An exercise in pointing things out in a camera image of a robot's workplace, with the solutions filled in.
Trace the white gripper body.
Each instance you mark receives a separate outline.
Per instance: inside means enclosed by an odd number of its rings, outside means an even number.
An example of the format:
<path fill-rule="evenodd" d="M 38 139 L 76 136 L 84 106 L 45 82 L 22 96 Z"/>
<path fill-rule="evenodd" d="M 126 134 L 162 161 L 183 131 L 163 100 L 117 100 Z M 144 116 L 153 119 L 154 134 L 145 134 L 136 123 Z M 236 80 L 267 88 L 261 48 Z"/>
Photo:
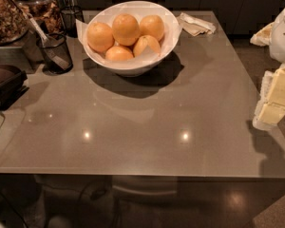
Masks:
<path fill-rule="evenodd" d="M 269 50 L 273 59 L 285 63 L 285 8 L 273 23 Z"/>

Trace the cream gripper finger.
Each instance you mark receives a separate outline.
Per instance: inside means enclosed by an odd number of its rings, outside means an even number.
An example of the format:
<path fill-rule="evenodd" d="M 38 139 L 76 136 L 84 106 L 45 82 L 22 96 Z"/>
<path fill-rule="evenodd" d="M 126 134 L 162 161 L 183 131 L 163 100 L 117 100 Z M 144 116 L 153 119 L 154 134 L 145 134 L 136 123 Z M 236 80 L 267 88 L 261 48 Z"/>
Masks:
<path fill-rule="evenodd" d="M 269 131 L 285 116 L 285 64 L 275 72 L 266 71 L 261 82 L 253 126 Z"/>
<path fill-rule="evenodd" d="M 274 23 L 270 23 L 255 33 L 250 39 L 250 43 L 260 47 L 268 46 L 270 44 L 273 24 Z"/>

